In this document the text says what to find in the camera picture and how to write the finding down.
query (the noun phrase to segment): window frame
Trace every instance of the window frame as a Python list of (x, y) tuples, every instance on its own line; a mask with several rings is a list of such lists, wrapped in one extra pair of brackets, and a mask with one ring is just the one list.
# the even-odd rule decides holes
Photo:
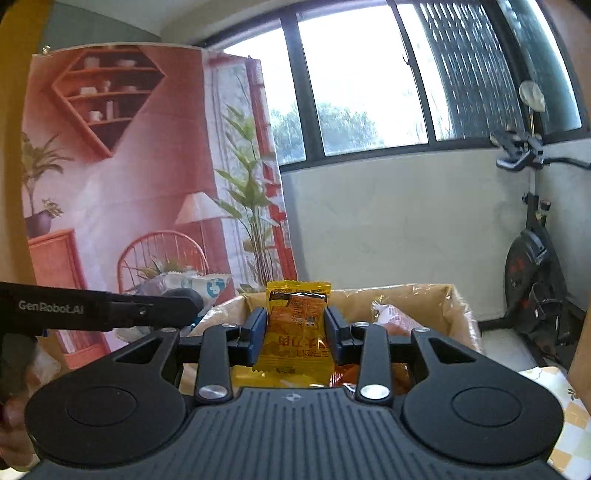
[[(400, 147), (379, 148), (375, 150), (363, 150), (359, 152), (343, 153), (338, 155), (326, 155), (324, 153), (324, 145), (322, 143), (322, 134), (320, 131), (320, 121), (316, 108), (316, 101), (314, 99), (314, 92), (306, 63), (306, 55), (304, 52), (303, 43), (301, 41), (300, 29), (298, 25), (298, 14), (315, 8), (327, 7), (335, 4), (351, 4), (351, 6), (363, 4), (362, 1), (355, 0), (305, 0), (295, 4), (282, 7), (271, 12), (253, 17), (246, 21), (233, 25), (221, 32), (199, 41), (195, 46), (201, 48), (215, 48), (221, 46), (226, 48), (223, 44), (233, 38), (240, 38), (240, 41), (256, 37), (264, 33), (265, 25), (269, 24), (269, 30), (275, 28), (283, 29), (285, 35), (285, 43), (287, 45), (287, 52), (291, 66), (291, 74), (294, 82), (295, 98), (298, 111), (300, 114), (301, 130), (304, 142), (304, 151), (306, 159), (298, 162), (293, 162), (281, 165), (281, 171), (300, 170), (302, 168), (317, 167), (322, 165), (329, 165), (334, 163), (341, 163), (350, 160), (366, 160), (369, 158), (389, 157), (395, 155), (404, 155), (412, 153), (427, 153), (434, 151), (447, 150), (471, 150), (480, 148), (493, 148), (493, 144), (487, 138), (462, 138), (454, 140), (437, 140), (435, 134), (435, 127), (433, 124), (433, 116), (428, 102), (427, 92), (423, 83), (423, 77), (418, 67), (417, 58), (411, 46), (410, 38), (408, 36), (406, 27), (402, 21), (397, 5), (414, 3), (414, 0), (385, 0), (392, 9), (394, 18), (400, 30), (402, 43), (407, 52), (408, 64), (413, 72), (415, 83), (417, 86), (418, 97), (422, 108), (422, 114), (425, 120), (425, 127), (427, 131), (427, 143), (415, 145), (402, 145)], [(530, 79), (525, 61), (519, 49), (517, 39), (515, 38), (511, 27), (507, 23), (501, 7), (496, 0), (476, 0), (483, 6), (493, 30), (498, 37), (501, 49), (505, 56), (505, 60), (509, 67), (511, 77), (515, 84), (515, 90), (518, 91), (519, 85), (523, 80)], [(540, 7), (544, 18), (550, 26), (550, 30), (556, 39), (558, 49), (562, 55), (564, 64), (573, 87), (574, 98), (579, 110), (581, 119), (581, 127), (575, 130), (555, 132), (552, 134), (544, 134), (543, 139), (545, 144), (554, 144), (569, 140), (579, 140), (582, 138), (591, 137), (590, 123), (587, 108), (584, 102), (582, 88), (578, 77), (574, 71), (574, 65), (567, 52), (566, 46), (558, 33), (556, 25), (553, 23), (547, 8), (540, 0), (535, 0)], [(521, 113), (524, 119), (524, 124), (528, 124), (528, 112), (523, 104), (521, 104)], [(541, 119), (539, 114), (534, 115), (534, 123), (537, 131), (542, 131)]]

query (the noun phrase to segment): lamp shade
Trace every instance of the lamp shade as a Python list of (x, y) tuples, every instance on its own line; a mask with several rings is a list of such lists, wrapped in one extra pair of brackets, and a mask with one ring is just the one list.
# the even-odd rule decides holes
[(205, 192), (189, 193), (183, 202), (176, 225), (201, 222), (212, 218), (229, 218), (230, 215), (219, 207)]

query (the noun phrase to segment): circular pad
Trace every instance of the circular pad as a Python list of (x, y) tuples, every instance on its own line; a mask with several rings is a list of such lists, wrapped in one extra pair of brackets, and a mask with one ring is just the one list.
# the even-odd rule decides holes
[(402, 419), (429, 449), (493, 466), (547, 459), (563, 426), (552, 393), (485, 358), (430, 365), (404, 400)]
[(25, 425), (40, 457), (104, 468), (155, 452), (185, 415), (183, 396), (159, 371), (106, 358), (39, 390), (27, 405)]
[(125, 421), (136, 405), (134, 396), (121, 388), (92, 387), (72, 395), (66, 410), (82, 425), (108, 427)]
[(462, 420), (479, 427), (502, 427), (521, 413), (521, 403), (497, 388), (469, 388), (452, 401), (453, 411)]

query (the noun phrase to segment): hanging poster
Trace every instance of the hanging poster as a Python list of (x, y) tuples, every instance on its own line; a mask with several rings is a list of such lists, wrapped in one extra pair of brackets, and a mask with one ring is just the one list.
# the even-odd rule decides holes
[[(133, 293), (191, 271), (220, 303), (296, 278), (257, 60), (158, 44), (35, 56), (22, 165), (39, 285)], [(71, 368), (123, 345), (59, 339)]]

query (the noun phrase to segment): human hand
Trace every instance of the human hand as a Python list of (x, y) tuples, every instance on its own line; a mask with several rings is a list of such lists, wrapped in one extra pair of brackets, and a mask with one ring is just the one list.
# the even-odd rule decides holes
[(41, 381), (32, 369), (27, 371), (26, 380), (28, 392), (10, 398), (2, 407), (0, 457), (15, 470), (26, 470), (37, 460), (25, 428), (25, 407), (30, 395), (41, 386)]

